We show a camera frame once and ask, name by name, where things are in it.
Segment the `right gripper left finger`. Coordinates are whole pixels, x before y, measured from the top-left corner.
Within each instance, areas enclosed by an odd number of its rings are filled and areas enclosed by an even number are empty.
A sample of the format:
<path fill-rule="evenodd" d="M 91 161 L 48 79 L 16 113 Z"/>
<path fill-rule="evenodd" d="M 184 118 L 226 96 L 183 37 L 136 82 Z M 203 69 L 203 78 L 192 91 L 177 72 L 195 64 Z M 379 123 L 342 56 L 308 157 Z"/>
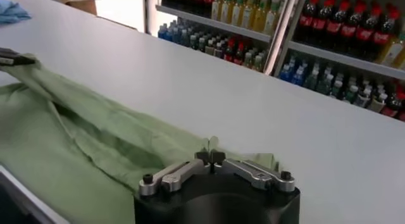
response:
<path fill-rule="evenodd" d="M 199 151 L 194 159 L 183 163 L 174 163 L 155 174 L 145 174 L 139 182 L 140 196 L 153 196 L 160 188 L 168 192 L 176 192 L 182 184 L 194 175 L 210 172 L 210 157 L 207 151 Z"/>

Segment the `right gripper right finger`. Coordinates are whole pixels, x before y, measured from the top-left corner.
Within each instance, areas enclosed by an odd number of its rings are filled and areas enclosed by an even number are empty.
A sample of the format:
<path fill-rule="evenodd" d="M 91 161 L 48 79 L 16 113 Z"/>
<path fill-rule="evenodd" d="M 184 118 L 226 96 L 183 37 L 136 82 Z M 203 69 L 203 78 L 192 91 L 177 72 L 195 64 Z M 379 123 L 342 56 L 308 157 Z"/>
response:
<path fill-rule="evenodd" d="M 235 175 L 249 182 L 259 190 L 269 190 L 275 186 L 281 192 L 293 192 L 295 190 L 295 178 L 289 171 L 278 172 L 251 160 L 236 160 L 227 158 L 224 152 L 211 151 L 211 162 L 216 174 Z"/>

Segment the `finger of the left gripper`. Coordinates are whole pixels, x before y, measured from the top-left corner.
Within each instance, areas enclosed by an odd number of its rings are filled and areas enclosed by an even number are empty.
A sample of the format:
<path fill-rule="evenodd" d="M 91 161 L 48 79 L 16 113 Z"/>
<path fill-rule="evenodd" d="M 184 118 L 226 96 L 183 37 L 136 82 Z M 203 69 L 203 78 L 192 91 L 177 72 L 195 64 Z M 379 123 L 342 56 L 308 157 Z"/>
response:
<path fill-rule="evenodd" d="M 31 65 L 35 60 L 30 58 L 1 58 L 2 66 Z"/>
<path fill-rule="evenodd" d="M 27 56 L 21 53 L 18 53 L 12 49 L 0 48 L 0 56 L 2 58 L 26 58 Z"/>

